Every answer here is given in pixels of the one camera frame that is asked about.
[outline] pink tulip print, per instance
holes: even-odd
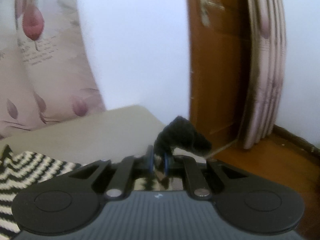
[[[11,118],[13,118],[14,120],[18,119],[18,115],[19,115],[18,109],[15,106],[15,104],[8,98],[7,98],[7,112],[9,114],[9,116]],[[6,120],[1,120],[0,122],[4,123],[7,127],[13,127],[13,128],[17,128],[20,130],[30,131],[29,128],[27,128],[22,123],[19,123],[18,121],[10,122],[10,121],[6,121]]]
[[[48,122],[59,122],[58,120],[56,120],[54,118],[46,117],[44,115],[44,112],[47,110],[47,105],[46,105],[45,101],[37,93],[34,92],[33,95],[35,97],[36,103],[39,108],[39,116],[40,116],[41,121],[45,124],[47,124]]]
[[[17,110],[16,106],[14,105],[14,103],[12,103],[10,101],[10,99],[7,99],[7,111],[8,111],[8,114],[13,119],[17,119],[18,118],[18,110]]]
[[[72,110],[77,116],[85,116],[89,110],[87,103],[78,96],[71,97]]]
[[[25,35],[35,42],[36,50],[38,50],[36,40],[40,38],[44,29],[44,19],[34,4],[27,5],[23,14],[22,29]]]

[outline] black and white striped cloth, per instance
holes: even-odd
[[[32,184],[80,166],[34,152],[13,156],[10,147],[6,146],[0,156],[0,240],[10,239],[20,231],[11,212],[11,204],[17,193]]]

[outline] black fuzzy object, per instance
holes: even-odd
[[[159,133],[154,143],[156,175],[164,179],[164,154],[172,156],[175,148],[205,157],[212,149],[212,144],[198,133],[190,121],[182,116],[176,117]]]

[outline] round pad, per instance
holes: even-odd
[[[38,235],[72,232],[99,211],[97,194],[81,179],[56,178],[21,191],[12,203],[20,229]]]
[[[243,185],[239,191],[225,191],[216,200],[216,208],[233,226],[252,233],[279,234],[293,229],[304,211],[300,195],[282,185],[264,186],[255,190]]]
[[[71,196],[63,191],[48,191],[41,193],[35,199],[37,208],[46,212],[58,212],[70,206]]]
[[[281,198],[273,192],[256,190],[244,197],[248,207],[261,212],[273,211],[281,205]]]

